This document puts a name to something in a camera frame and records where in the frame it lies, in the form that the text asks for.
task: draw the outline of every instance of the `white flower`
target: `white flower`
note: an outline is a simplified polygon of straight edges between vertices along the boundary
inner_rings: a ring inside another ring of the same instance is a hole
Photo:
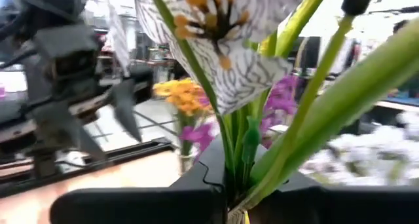
[[[175,17],[176,35],[185,38],[210,81],[221,114],[253,100],[291,70],[281,58],[265,58],[244,41],[261,42],[302,0],[163,0]],[[195,78],[152,0],[136,0],[144,32],[170,50]]]

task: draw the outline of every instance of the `flower arrangement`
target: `flower arrangement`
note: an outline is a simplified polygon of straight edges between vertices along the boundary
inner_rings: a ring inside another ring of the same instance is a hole
[[[213,125],[206,121],[213,114],[212,107],[203,89],[190,78],[157,83],[153,88],[157,96],[164,97],[175,108],[176,130],[180,139],[180,172],[186,172],[198,153],[196,149],[203,151],[213,140]]]
[[[345,15],[338,21],[297,111],[291,110],[295,104],[290,98],[277,101],[278,109],[272,108],[295,113],[293,122],[255,160],[263,135],[261,123],[272,120],[270,103],[283,99],[275,98],[276,83],[283,84],[290,77],[292,66],[285,58],[322,1],[136,0],[137,17],[146,34],[156,43],[169,43],[174,58],[200,84],[213,108],[225,152],[226,186],[232,197],[228,200],[228,223],[241,223],[243,219],[237,217],[271,194],[340,128],[418,70],[416,20],[318,96],[352,22],[370,1],[344,0]],[[285,29],[277,33],[278,25],[291,13]],[[263,41],[267,47],[258,51]]]

